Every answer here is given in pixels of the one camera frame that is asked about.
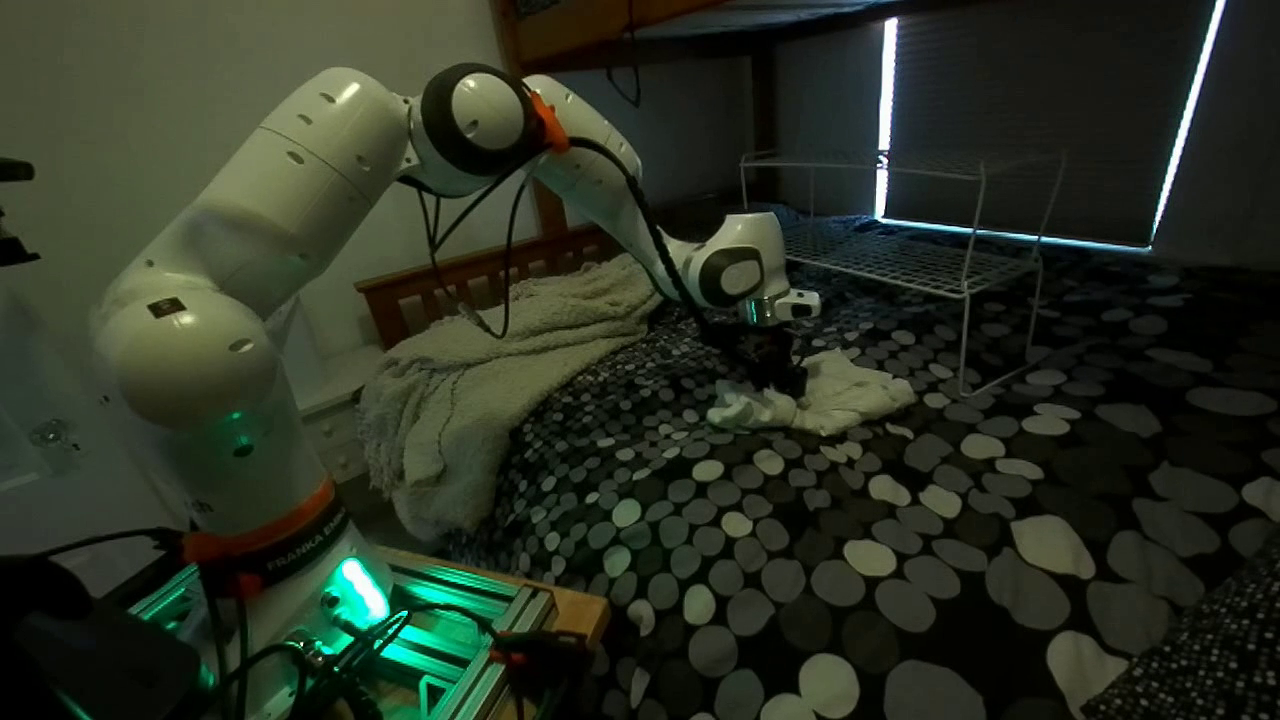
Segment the black cable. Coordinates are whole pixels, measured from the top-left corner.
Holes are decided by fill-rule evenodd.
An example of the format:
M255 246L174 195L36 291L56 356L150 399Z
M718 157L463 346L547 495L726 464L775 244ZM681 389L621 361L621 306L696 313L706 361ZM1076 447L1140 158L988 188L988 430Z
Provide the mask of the black cable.
M80 534L74 543L43 549L43 552L29 552L29 558L51 558L51 556L70 556L77 549L95 549L95 543L117 543L117 538L155 538L163 552L174 552L174 549L181 549L185 531L178 531L178 528L102 531L102 534Z
M511 174L517 169L507 169L500 181L494 181L477 198L469 198L469 206L459 214L452 214L452 222L441 232L441 195L438 206L428 206L428 192L416 192L416 204L421 204L421 220L424 220L424 235L428 235L428 265L432 273L441 268L441 246L452 241L452 232ZM525 198L525 188L529 181L520 181L517 195L511 195L511 206L507 206L507 235L503 235L503 321L500 327L494 327L480 313L469 313L484 337L494 338L503 338L507 327L511 327L511 253L517 253L517 213L520 213L520 198Z
M240 691L248 688L253 668L263 664L263 659L272 659L272 656L284 656L284 659L291 664L301 691L312 685L312 664L310 664L310 656L305 656L301 646L291 646L291 644L255 646L253 656L246 656L240 668L231 668L231 672L221 677L221 685L216 685L216 702L221 702L221 710L225 710L229 720L246 720L246 716L248 716L246 708L237 708L237 716L231 716L231 710L229 710L229 700L240 697Z
M207 578L207 570L204 567L196 567L196 578L202 578L202 591L204 591L204 609L207 609L207 635L214 635L214 659L216 659L216 702L221 702L221 710L231 720L231 697L225 691L229 688L229 677L231 677L231 668L229 668L229 646L225 646L225 617L221 617L221 609L216 609L216 599L214 599L214 578Z
M700 303L691 301L691 291L688 291L688 283L684 283L684 277L681 277L681 268L675 268L675 261L671 261L671 253L670 253L670 244L665 244L665 232L656 226L656 214L651 214L651 206L650 206L650 198L643 198L643 188L639 188L639 181L629 171L629 162L626 162L621 157L611 157L605 144L590 140L590 136L569 136L569 144L605 157L605 158L626 174L626 183L629 183L629 192L631 192L631 198L636 198L636 206L639 206L639 220L643 220L643 226L650 226L650 244L656 246L656 261L665 265L665 273L670 273L681 303L688 303L696 327L710 327L710 317L706 317Z
M611 93L618 93L621 99L629 99L631 108L639 108L639 93L643 93L643 84L639 84L639 63L636 63L636 55L631 55L631 53L636 53L636 24L631 24L631 21L636 21L636 0L629 0L629 26L626 26L631 93L626 93L626 88L621 88L621 81L611 74L611 70L618 70L618 63L609 63L609 67L605 67L605 81L611 84Z
M246 668L248 664L248 609L246 609L246 591L240 589L231 594L237 594L237 633L240 633L237 668ZM237 710L248 716L248 685L240 685L240 691L237 691Z
M500 323L500 327L487 327L487 321L484 321L480 313L474 317L494 338L503 338L507 327L511 327L511 254L517 254L517 213L520 213L525 188L529 188L529 181L520 181L520 188L517 188L517 195L511 195L511 206L507 206L507 235L503 235L503 323Z

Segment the patterned bedspread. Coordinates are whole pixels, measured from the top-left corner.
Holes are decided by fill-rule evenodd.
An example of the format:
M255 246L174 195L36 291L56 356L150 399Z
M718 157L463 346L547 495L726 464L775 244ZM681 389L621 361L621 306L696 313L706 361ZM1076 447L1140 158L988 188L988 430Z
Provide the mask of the patterned bedspread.
M671 313L520 424L494 522L448 549L618 604L605 716L1073 716L1268 543L1276 283L1051 261L1051 356L983 394L940 390L955 303L803 283L803 351L909 375L916 407L713 428L738 366ZM1019 303L980 313L980 346L1016 333Z

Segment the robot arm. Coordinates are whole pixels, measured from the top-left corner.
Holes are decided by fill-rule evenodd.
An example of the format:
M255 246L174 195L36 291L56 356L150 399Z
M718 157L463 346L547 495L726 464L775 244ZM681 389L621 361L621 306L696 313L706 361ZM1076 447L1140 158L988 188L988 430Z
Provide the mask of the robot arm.
M297 627L362 558L269 321L395 181L469 195L517 169L600 222L671 301L785 321L796 291L780 222L744 213L706 244L665 235L636 192L639 157L564 84L459 63L407 99L351 67L312 74L94 313L105 381L194 501L194 565L231 576L225 591L255 578L253 644Z
M275 381L263 321L327 268L395 181L469 195L517 169L600 222L665 294L751 306L766 323L793 317L775 214L730 214L706 244L662 232L636 195L631 144L551 74L517 84L458 63L407 99L327 67L272 108L117 277L95 313L105 362L155 424L248 402Z

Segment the window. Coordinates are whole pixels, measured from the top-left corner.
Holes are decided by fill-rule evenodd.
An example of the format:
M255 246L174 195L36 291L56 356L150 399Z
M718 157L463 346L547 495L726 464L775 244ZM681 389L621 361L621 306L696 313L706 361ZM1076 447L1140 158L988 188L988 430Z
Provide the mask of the window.
M1048 232L1148 246L1221 10L1226 0L1207 10L1170 0L992 0L889 21L876 153L1070 153ZM876 171L876 214L963 222L963 192ZM992 195L1035 206L1041 188Z

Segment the crumpled sheet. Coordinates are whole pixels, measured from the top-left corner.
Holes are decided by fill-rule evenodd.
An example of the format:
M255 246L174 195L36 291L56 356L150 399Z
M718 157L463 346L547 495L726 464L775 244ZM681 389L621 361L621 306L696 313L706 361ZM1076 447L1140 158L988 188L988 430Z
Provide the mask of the crumpled sheet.
M865 421L916 402L916 389L894 372L860 366L846 351L815 351L803 361L803 394L775 389L718 383L710 421L721 428L796 428L812 435L840 435Z
M362 390L367 483L438 543L474 531L496 495L507 430L559 383L650 333L662 303L629 254L511 288L511 327L446 317L395 345Z

